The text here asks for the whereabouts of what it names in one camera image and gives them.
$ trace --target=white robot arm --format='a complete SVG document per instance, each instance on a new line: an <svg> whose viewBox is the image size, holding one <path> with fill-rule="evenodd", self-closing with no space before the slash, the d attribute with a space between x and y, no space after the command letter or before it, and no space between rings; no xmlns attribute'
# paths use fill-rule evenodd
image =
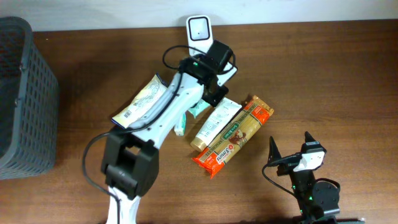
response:
<svg viewBox="0 0 398 224"><path fill-rule="evenodd" d="M200 99L212 106L221 101L228 92L223 84L237 71L228 63L232 55L228 46L215 40L207 54L182 60L167 91L142 118L130 124L131 133L108 136L101 171L109 192L119 199L120 210L111 197L107 224L136 223L140 199L159 172L158 151L164 139ZM131 146L140 148L138 154L126 149Z"/></svg>

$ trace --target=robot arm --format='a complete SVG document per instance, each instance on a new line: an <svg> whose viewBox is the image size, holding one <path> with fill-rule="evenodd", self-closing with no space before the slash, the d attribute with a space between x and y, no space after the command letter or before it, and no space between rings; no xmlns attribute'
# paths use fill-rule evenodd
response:
<svg viewBox="0 0 398 224"><path fill-rule="evenodd" d="M313 174L313 171L322 166L325 154L326 149L310 133L305 132L305 143L302 144L301 151L282 158L274 138L270 137L268 163L262 168L262 174L268 181L297 199L302 215L295 217L294 223L363 224L364 221L358 220L336 221L335 215L340 213L338 206L340 184L326 178L315 179ZM265 175L266 167L275 166L278 167L278 176L290 176L293 192L273 182Z"/></svg>
<svg viewBox="0 0 398 224"><path fill-rule="evenodd" d="M167 91L155 105L136 122L130 124L131 134L114 127L107 138L101 171L106 175L111 197L108 224L136 222L142 196L152 187L159 173L159 149L178 119L200 99L216 106L227 94L223 86L237 71L228 64L232 50L214 41L206 54L195 55L180 62L178 72ZM138 147L137 154L128 148Z"/></svg>

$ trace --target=wooden table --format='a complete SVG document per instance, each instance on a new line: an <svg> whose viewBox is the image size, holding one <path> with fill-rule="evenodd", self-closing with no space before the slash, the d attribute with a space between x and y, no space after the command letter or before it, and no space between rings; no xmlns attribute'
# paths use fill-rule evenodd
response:
<svg viewBox="0 0 398 224"><path fill-rule="evenodd" d="M296 200L261 175L273 135L283 156L300 150L304 131L328 153L316 177L341 184L340 218L368 223L398 220L398 21L311 22L218 26L214 36L236 54L239 71L228 98L257 95L275 109L267 124L213 180L190 159L189 142L208 110L188 114L187 133L169 134L160 172L141 200L141 223L266 222L299 215ZM0 182L1 223L98 223L109 197L81 174L87 142L113 126L110 117L156 72L174 71L161 56L186 44L184 27L39 32L35 43L60 89L57 163L46 175ZM182 54L171 54L177 63ZM88 155L100 173L104 141ZM289 187L288 177L268 174Z"/></svg>

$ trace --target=orange snack wrapper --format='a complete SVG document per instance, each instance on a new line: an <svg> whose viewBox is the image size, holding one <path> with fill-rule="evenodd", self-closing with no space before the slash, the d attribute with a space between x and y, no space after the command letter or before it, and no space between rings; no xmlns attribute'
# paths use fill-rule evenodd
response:
<svg viewBox="0 0 398 224"><path fill-rule="evenodd" d="M193 158L193 161L205 168L212 179L273 113L274 109L257 96L253 96L244 109L225 126L199 156Z"/></svg>

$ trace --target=gray plastic basket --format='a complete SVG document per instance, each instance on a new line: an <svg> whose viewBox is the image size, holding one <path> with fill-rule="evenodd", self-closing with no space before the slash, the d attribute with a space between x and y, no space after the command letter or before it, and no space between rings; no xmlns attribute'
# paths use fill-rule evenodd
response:
<svg viewBox="0 0 398 224"><path fill-rule="evenodd" d="M55 163L58 81L30 25L0 19L0 180L39 175Z"/></svg>

